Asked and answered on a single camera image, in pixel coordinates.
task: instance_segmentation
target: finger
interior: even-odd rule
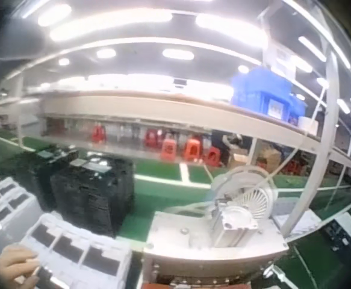
[[[2,271],[2,275],[6,280],[13,280],[19,276],[33,272],[38,266],[40,266],[40,262],[38,261],[15,264],[5,268]]]
[[[16,263],[23,263],[27,259],[33,259],[36,256],[37,253],[30,250],[6,252],[0,256],[0,266],[7,267]]]
[[[21,285],[18,288],[19,289],[33,289],[33,288],[35,288],[35,286],[36,286],[36,284],[38,283],[39,280],[40,280],[39,277],[31,276],[31,277],[27,278],[27,280],[25,280],[23,285]]]
[[[24,245],[20,245],[20,244],[12,244],[12,245],[8,245],[7,247],[5,247],[2,251],[18,251],[18,250],[30,250],[28,247],[25,247]]]

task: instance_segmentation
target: label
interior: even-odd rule
[[[269,116],[275,117],[276,119],[282,119],[282,114],[284,111],[284,105],[275,100],[269,100],[269,108],[267,114]]]

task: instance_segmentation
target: orange stool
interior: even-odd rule
[[[166,161],[174,161],[176,157],[176,141],[166,138],[163,141],[161,159]]]
[[[194,161],[200,157],[200,141],[195,138],[190,138],[186,145],[183,153],[183,159],[185,161]]]
[[[93,129],[92,141],[94,143],[99,143],[100,141],[105,141],[105,127],[102,125],[96,125]]]
[[[221,152],[214,146],[210,147],[207,155],[205,156],[205,164],[207,166],[219,167],[219,159]]]
[[[144,144],[150,148],[158,147],[158,131],[156,129],[149,128],[146,131],[146,137],[144,138]]]

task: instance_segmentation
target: plastic tray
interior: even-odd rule
[[[125,288],[132,256],[126,243],[52,214],[42,215],[20,243],[38,252],[41,264],[71,289]]]

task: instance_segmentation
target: blue crate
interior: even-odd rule
[[[296,96],[292,95],[291,98],[291,107],[289,112],[288,122],[292,125],[298,126],[298,118],[300,116],[306,115],[307,104],[304,101],[301,101]]]
[[[288,121],[292,85],[285,78],[257,67],[247,75],[234,76],[231,85],[234,88],[232,105]]]

